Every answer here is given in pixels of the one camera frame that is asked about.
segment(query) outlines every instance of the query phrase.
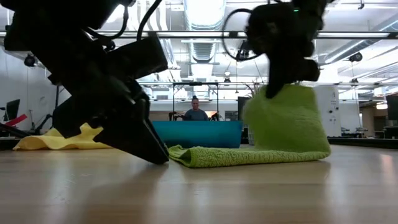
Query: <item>man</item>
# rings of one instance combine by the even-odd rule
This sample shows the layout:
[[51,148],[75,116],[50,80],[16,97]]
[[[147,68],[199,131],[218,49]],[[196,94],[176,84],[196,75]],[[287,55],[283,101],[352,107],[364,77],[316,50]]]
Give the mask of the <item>man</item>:
[[199,109],[199,99],[196,96],[192,98],[192,109],[185,113],[185,117],[188,121],[208,121],[209,117],[207,114]]

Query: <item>towel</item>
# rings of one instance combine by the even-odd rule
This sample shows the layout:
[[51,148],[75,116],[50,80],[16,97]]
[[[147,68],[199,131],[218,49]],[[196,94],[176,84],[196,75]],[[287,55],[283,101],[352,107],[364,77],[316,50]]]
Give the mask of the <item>towel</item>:
[[187,167],[221,167],[276,162],[305,162],[330,155],[313,88],[286,85],[273,99],[266,86],[244,107],[244,122],[254,133],[255,146],[218,149],[169,148],[170,158]]
[[65,139],[56,129],[51,129],[42,136],[24,137],[14,147],[14,150],[37,149],[111,149],[112,147],[94,142],[93,138],[99,134],[102,128],[91,128],[88,124],[80,127],[81,134]]

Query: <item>red object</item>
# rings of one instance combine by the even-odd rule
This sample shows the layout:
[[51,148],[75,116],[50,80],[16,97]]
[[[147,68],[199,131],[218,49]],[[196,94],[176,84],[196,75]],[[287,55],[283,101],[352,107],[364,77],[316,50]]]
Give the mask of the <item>red object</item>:
[[27,118],[27,116],[23,114],[23,115],[20,115],[19,117],[17,117],[16,119],[12,119],[12,120],[8,121],[7,123],[5,123],[5,125],[12,127],[12,126],[22,122],[26,118]]

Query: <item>table surface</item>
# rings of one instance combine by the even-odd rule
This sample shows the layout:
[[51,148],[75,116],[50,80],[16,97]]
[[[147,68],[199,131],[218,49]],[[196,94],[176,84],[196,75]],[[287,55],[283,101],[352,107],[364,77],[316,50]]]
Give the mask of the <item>table surface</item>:
[[116,149],[0,152],[0,219],[58,223],[398,223],[398,151],[189,169]]

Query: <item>green towel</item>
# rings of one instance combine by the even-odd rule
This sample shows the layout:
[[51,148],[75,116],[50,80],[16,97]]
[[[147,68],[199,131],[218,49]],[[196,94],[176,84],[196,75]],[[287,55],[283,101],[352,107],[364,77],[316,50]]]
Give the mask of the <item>green towel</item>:
[[323,130],[315,92],[286,85],[269,100],[266,86],[244,107],[244,122],[254,133],[255,147],[218,149],[169,148],[170,158],[192,168],[304,162],[324,159],[330,146]]

